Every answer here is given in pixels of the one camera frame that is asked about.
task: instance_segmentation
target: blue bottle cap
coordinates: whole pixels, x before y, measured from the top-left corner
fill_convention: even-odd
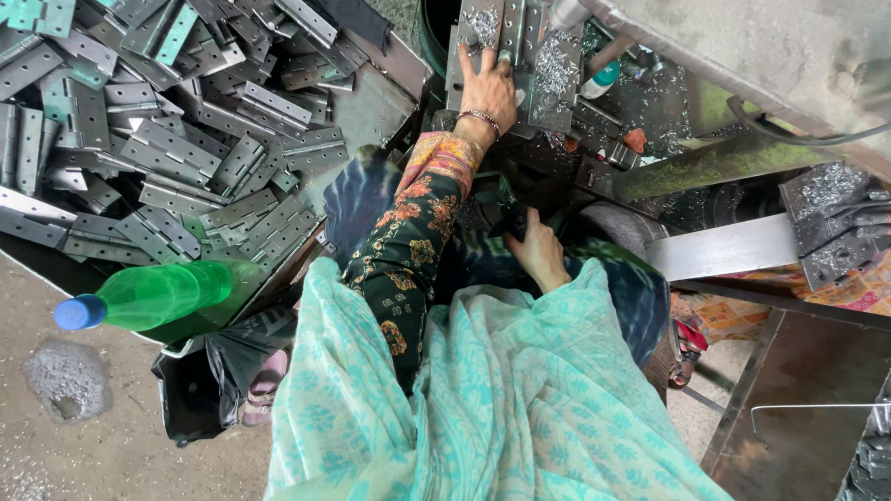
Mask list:
[[[592,77],[592,80],[594,80],[595,84],[601,87],[610,86],[616,81],[618,74],[618,63],[613,61],[607,64],[606,68],[598,71],[597,74]]]
[[[77,331],[96,327],[107,312],[105,301],[98,296],[81,294],[59,303],[53,312],[53,320],[61,329]]]

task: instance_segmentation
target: bracelet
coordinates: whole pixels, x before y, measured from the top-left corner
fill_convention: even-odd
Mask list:
[[[478,119],[485,120],[486,123],[489,124],[489,126],[492,128],[492,130],[495,131],[495,141],[497,141],[498,138],[501,137],[501,129],[498,127],[498,124],[496,124],[495,121],[492,120],[492,117],[486,115],[482,111],[465,110],[458,114],[458,120],[463,119],[464,117],[466,117],[468,115],[477,117]]]

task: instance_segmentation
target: floral print sleeve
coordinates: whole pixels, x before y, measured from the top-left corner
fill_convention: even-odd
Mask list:
[[[451,133],[421,135],[393,206],[343,275],[344,283],[371,307],[406,394],[421,363],[421,335],[439,256],[482,157],[478,145]]]

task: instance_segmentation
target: pink shoe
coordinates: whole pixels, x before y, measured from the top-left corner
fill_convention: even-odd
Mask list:
[[[254,382],[250,384],[241,424],[248,428],[263,426],[273,420],[273,401],[278,385],[288,372],[288,354],[280,349],[266,360]]]

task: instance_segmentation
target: black plastic bag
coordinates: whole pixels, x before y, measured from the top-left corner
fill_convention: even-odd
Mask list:
[[[164,430],[177,447],[213,439],[238,422],[238,408],[266,360],[297,330],[290,308],[273,306],[240,324],[193,337],[175,356],[162,351],[151,372],[160,382]]]

